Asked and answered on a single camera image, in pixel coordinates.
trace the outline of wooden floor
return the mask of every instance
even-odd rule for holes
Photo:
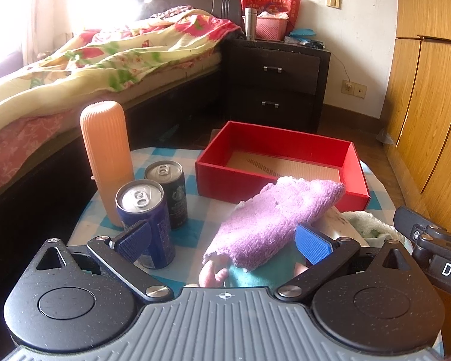
[[[214,108],[195,115],[191,120],[177,126],[176,130],[160,138],[154,146],[170,148],[204,149],[210,140],[214,129],[220,129],[225,120]],[[404,205],[404,198],[396,176],[388,162],[382,144],[376,140],[376,135],[361,130],[341,126],[336,120],[321,119],[318,134],[328,137],[352,141],[356,146],[359,158],[364,161],[383,183],[394,205]]]
[[[352,141],[359,158],[367,164],[384,185],[394,205],[396,207],[405,205],[396,176],[388,162],[382,143],[376,140],[376,135],[360,130],[352,130],[337,124],[333,125],[324,120],[319,125],[318,134]]]

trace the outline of purple towel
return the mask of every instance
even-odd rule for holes
[[[213,255],[227,255],[237,267],[254,270],[294,240],[297,224],[314,222],[343,194],[344,185],[331,180],[280,177],[237,205],[221,224],[203,263]]]

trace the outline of checkered tablecloth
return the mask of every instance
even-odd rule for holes
[[[186,283],[197,282],[198,273],[202,268],[204,251],[212,241],[221,222],[229,217],[235,206],[232,203],[198,195],[194,165],[200,153],[200,150],[163,148],[145,148],[132,152],[136,179],[143,178],[145,168],[157,160],[174,160],[180,163],[184,169],[189,220],[184,226],[172,232],[172,240],[176,245],[176,257],[164,269],[146,269],[175,292]],[[365,164],[362,166],[371,194],[367,211],[383,222],[392,224],[394,204],[372,171]],[[116,236],[120,231],[121,228],[110,223],[97,193],[80,217],[69,240],[69,245],[83,245],[94,236],[99,235]]]

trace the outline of mattress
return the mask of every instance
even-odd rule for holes
[[[64,118],[60,130],[31,154],[10,181],[0,187],[0,194],[42,161],[81,135],[80,113],[85,106],[98,101],[114,100],[120,103],[124,110],[126,110],[187,81],[219,70],[220,62],[221,54],[218,50],[215,50],[213,53],[200,56],[194,61],[149,74],[140,83],[124,91],[103,91],[98,94],[96,93],[92,98],[84,99],[81,107],[73,110],[72,113],[69,113]]]

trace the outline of yellow blanket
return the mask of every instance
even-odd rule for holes
[[[22,117],[79,106],[97,91],[122,91],[156,69],[213,49],[237,28],[194,9],[75,36],[46,59],[0,79],[0,130]]]

